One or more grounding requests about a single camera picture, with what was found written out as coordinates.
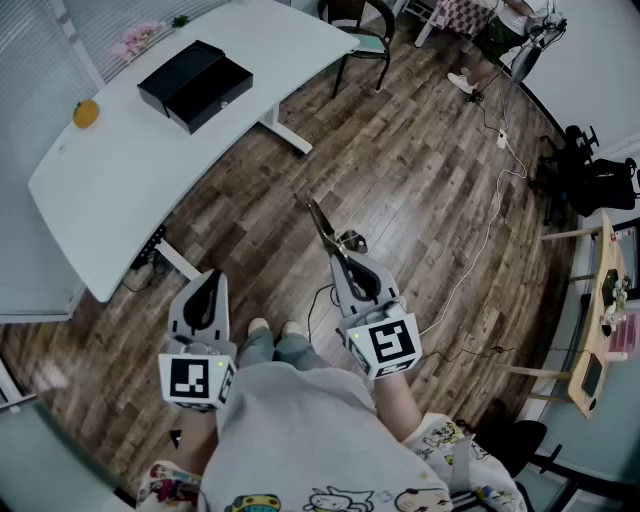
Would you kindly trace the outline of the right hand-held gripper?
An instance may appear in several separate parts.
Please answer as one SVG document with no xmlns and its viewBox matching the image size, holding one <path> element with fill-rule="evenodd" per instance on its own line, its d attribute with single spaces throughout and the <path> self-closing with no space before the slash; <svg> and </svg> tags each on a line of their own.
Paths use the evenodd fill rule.
<svg viewBox="0 0 640 512">
<path fill-rule="evenodd" d="M 330 267 L 340 310 L 348 316 L 337 332 L 366 377 L 377 380 L 411 369 L 422 346 L 416 317 L 397 297 L 391 272 L 359 253 L 331 255 Z"/>
</svg>

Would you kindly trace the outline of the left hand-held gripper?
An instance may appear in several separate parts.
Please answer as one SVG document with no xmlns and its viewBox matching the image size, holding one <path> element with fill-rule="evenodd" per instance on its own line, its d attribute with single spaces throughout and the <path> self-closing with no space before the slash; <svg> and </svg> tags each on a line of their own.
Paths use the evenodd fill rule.
<svg viewBox="0 0 640 512">
<path fill-rule="evenodd" d="M 194 336 L 205 330 L 212 340 L 229 339 L 228 281 L 222 271 L 208 271 L 189 282 L 169 312 L 172 333 Z M 222 347 L 169 337 L 158 356 L 161 393 L 171 404 L 201 412 L 226 405 L 237 373 L 233 343 Z"/>
</svg>

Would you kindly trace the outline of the black box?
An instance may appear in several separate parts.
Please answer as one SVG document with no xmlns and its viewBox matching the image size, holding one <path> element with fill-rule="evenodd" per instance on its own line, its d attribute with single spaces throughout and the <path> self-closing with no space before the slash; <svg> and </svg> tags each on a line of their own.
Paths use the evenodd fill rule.
<svg viewBox="0 0 640 512">
<path fill-rule="evenodd" d="M 143 101 L 193 134 L 250 90 L 253 74 L 197 40 L 137 85 Z"/>
</svg>

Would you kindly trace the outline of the person's right forearm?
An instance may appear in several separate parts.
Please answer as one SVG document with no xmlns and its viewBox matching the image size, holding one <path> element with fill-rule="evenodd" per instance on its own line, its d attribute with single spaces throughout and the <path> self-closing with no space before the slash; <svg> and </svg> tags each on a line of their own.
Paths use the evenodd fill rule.
<svg viewBox="0 0 640 512">
<path fill-rule="evenodd" d="M 423 414 L 403 373 L 377 379 L 373 394 L 379 420 L 398 441 L 405 441 L 422 423 Z"/>
</svg>

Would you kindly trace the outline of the person's left forearm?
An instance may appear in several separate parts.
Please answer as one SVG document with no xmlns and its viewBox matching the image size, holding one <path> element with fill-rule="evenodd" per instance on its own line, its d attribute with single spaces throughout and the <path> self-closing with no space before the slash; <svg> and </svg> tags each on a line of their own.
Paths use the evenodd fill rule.
<svg viewBox="0 0 640 512">
<path fill-rule="evenodd" d="M 180 420 L 181 436 L 172 461 L 190 473 L 203 475 L 218 445 L 216 413 L 184 409 Z"/>
</svg>

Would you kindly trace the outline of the white desk leg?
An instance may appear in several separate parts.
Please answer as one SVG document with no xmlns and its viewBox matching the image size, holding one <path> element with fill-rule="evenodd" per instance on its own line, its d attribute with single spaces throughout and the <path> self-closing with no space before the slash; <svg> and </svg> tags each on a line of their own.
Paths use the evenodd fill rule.
<svg viewBox="0 0 640 512">
<path fill-rule="evenodd" d="M 174 249 L 164 238 L 161 238 L 156 245 L 157 251 L 184 277 L 189 281 L 197 279 L 201 272 L 187 261 L 176 249 Z"/>
<path fill-rule="evenodd" d="M 275 103 L 270 110 L 268 110 L 258 122 L 278 137 L 289 143 L 295 148 L 295 150 L 301 155 L 307 155 L 313 149 L 313 146 L 297 135 L 294 131 L 290 130 L 279 121 L 279 103 Z"/>
</svg>

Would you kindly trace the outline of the black power strip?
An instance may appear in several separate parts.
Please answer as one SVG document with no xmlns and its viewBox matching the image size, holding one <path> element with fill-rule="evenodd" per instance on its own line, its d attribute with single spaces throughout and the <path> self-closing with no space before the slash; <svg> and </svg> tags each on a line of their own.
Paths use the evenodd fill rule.
<svg viewBox="0 0 640 512">
<path fill-rule="evenodd" d="M 163 240 L 165 233 L 166 226 L 161 224 L 134 258 L 130 265 L 131 270 L 139 270 L 142 266 L 148 263 L 150 255 L 156 250 L 156 247 Z"/>
</svg>

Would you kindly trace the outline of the person's jeans legs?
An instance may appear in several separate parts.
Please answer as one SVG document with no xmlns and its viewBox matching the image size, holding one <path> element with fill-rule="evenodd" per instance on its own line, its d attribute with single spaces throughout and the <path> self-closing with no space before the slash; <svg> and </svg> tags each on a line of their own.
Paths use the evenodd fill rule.
<svg viewBox="0 0 640 512">
<path fill-rule="evenodd" d="M 281 337 L 275 342 L 266 337 L 254 341 L 246 341 L 238 361 L 239 368 L 250 365 L 283 362 L 299 371 L 329 368 L 330 364 L 322 358 L 304 336 L 300 338 Z"/>
</svg>

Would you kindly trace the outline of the person's cartoon print shirt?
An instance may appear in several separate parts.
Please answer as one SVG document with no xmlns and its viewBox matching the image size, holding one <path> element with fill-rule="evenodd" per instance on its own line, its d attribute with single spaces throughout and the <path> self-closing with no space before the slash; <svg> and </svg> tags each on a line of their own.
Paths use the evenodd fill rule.
<svg viewBox="0 0 640 512">
<path fill-rule="evenodd" d="M 160 460 L 138 512 L 527 512 L 503 464 L 447 416 L 398 441 L 360 378 L 281 363 L 238 372 L 203 475 Z"/>
</svg>

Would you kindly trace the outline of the black stool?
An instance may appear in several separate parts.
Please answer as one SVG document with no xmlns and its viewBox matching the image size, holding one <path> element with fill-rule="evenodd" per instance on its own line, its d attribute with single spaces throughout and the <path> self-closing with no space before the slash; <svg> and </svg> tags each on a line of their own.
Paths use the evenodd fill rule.
<svg viewBox="0 0 640 512">
<path fill-rule="evenodd" d="M 512 478 L 515 478 L 529 463 L 540 468 L 540 473 L 551 469 L 562 449 L 559 444 L 547 456 L 537 455 L 547 433 L 547 427 L 533 420 L 522 420 L 510 425 L 499 437 L 496 457 L 501 461 Z"/>
</svg>

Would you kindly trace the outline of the black office chair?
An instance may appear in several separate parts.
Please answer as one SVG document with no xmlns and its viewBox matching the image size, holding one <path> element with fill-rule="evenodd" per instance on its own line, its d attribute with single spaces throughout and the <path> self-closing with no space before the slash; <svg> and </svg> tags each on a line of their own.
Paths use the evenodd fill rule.
<svg viewBox="0 0 640 512">
<path fill-rule="evenodd" d="M 543 220 L 545 226 L 552 224 L 563 227 L 567 222 L 569 193 L 577 186 L 594 155 L 593 145 L 599 146 L 593 127 L 588 135 L 577 125 L 568 126 L 562 136 L 564 146 L 559 148 L 546 134 L 539 137 L 551 148 L 551 154 L 540 156 L 534 178 L 528 179 L 528 187 L 534 193 L 541 193 L 549 199 L 549 206 Z"/>
<path fill-rule="evenodd" d="M 584 217 L 601 208 L 633 210 L 640 199 L 640 192 L 633 186 L 634 178 L 640 187 L 640 173 L 632 158 L 624 162 L 598 159 L 585 168 L 569 202 Z"/>
</svg>

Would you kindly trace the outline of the orange fruit ornament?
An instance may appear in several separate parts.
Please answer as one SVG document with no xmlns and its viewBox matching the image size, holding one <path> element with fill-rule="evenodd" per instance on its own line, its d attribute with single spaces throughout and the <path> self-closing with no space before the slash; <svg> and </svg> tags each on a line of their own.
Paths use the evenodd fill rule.
<svg viewBox="0 0 640 512">
<path fill-rule="evenodd" d="M 79 129 L 89 128 L 99 117 L 100 109 L 93 99 L 86 99 L 77 103 L 72 121 Z"/>
</svg>

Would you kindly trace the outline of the dark round-backed chair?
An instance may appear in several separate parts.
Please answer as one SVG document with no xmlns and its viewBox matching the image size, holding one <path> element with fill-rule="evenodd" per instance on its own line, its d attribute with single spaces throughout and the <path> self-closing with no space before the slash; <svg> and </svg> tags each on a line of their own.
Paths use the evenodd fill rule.
<svg viewBox="0 0 640 512">
<path fill-rule="evenodd" d="M 383 35 L 362 27 L 364 10 L 367 6 L 381 15 L 384 21 Z M 396 18 L 391 8 L 384 0 L 318 0 L 317 11 L 318 17 L 331 25 L 339 21 L 347 22 L 347 25 L 340 26 L 339 29 L 358 40 L 358 46 L 340 61 L 331 98 L 335 99 L 338 94 L 349 57 L 380 59 L 384 62 L 384 68 L 375 87 L 379 91 L 391 63 L 390 44 L 396 28 Z"/>
</svg>

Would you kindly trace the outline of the black tablet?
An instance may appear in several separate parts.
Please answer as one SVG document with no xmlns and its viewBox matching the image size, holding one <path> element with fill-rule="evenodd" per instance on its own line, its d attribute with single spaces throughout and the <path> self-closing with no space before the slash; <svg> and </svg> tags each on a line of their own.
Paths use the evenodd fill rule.
<svg viewBox="0 0 640 512">
<path fill-rule="evenodd" d="M 591 354 L 587 370 L 581 385 L 587 396 L 592 397 L 595 394 L 599 385 L 601 373 L 602 363 L 594 354 Z"/>
</svg>

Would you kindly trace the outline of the wooden side table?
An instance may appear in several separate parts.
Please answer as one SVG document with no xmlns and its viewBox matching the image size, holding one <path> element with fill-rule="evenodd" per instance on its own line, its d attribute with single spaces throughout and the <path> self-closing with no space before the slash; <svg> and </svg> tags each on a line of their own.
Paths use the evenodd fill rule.
<svg viewBox="0 0 640 512">
<path fill-rule="evenodd" d="M 590 418 L 604 385 L 609 361 L 607 360 L 610 342 L 602 330 L 601 318 L 606 312 L 602 286 L 605 284 L 607 274 L 616 271 L 620 277 L 624 275 L 624 258 L 616 240 L 615 231 L 606 214 L 601 215 L 601 224 L 596 227 L 566 231 L 553 234 L 545 234 L 540 237 L 542 241 L 578 238 L 581 236 L 596 237 L 597 242 L 597 269 L 586 278 L 593 281 L 591 299 L 587 309 L 585 326 L 582 330 L 578 347 L 569 353 L 574 356 L 573 365 L 568 371 L 552 371 L 544 369 L 534 369 L 505 364 L 497 364 L 495 368 L 499 371 L 536 377 L 542 379 L 552 379 L 567 384 L 567 393 L 564 397 L 552 395 L 530 394 L 530 399 L 544 401 L 560 401 L 575 404 L 585 418 Z M 587 370 L 590 355 L 594 354 L 602 363 L 602 373 L 599 385 L 592 397 L 586 395 L 581 385 Z"/>
</svg>

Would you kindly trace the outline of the pink storage box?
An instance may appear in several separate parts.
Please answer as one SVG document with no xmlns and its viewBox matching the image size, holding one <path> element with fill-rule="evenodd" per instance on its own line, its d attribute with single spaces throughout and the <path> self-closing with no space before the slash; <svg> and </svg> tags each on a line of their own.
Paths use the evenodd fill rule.
<svg viewBox="0 0 640 512">
<path fill-rule="evenodd" d="M 640 351 L 640 312 L 626 314 L 610 336 L 609 351 L 628 360 Z"/>
</svg>

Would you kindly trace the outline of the grey stand device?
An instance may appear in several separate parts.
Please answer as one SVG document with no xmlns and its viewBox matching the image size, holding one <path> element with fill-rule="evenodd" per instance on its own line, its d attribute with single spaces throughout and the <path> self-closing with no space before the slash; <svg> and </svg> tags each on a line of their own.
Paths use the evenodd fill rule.
<svg viewBox="0 0 640 512">
<path fill-rule="evenodd" d="M 511 79 L 515 84 L 522 83 L 534 68 L 541 54 L 555 41 L 560 39 L 567 29 L 567 20 L 562 13 L 530 18 L 525 24 L 526 43 L 511 62 Z"/>
</svg>

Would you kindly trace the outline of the pink flower bouquet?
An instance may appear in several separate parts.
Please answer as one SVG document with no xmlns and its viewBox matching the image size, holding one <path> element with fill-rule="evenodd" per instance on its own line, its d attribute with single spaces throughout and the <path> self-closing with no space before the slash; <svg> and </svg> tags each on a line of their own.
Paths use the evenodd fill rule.
<svg viewBox="0 0 640 512">
<path fill-rule="evenodd" d="M 112 53 L 123 60 L 131 61 L 163 34 L 167 25 L 160 21 L 146 21 L 128 29 L 121 41 L 112 48 Z"/>
</svg>

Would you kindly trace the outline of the checkered tablecloth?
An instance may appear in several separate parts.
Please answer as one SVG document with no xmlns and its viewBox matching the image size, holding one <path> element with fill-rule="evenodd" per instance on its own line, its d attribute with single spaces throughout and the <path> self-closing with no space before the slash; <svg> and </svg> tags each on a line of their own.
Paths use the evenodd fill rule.
<svg viewBox="0 0 640 512">
<path fill-rule="evenodd" d="M 434 26 L 475 36 L 500 7 L 501 0 L 436 0 Z"/>
</svg>

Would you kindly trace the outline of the white window blinds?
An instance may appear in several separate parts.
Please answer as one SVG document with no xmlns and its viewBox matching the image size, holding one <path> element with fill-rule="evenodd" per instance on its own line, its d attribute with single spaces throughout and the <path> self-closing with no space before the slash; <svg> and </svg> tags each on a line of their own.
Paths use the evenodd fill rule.
<svg viewBox="0 0 640 512">
<path fill-rule="evenodd" d="M 0 0 L 0 83 L 92 95 L 171 33 L 174 17 L 192 21 L 224 1 Z M 146 21 L 167 29 L 133 60 L 116 57 L 123 34 Z"/>
</svg>

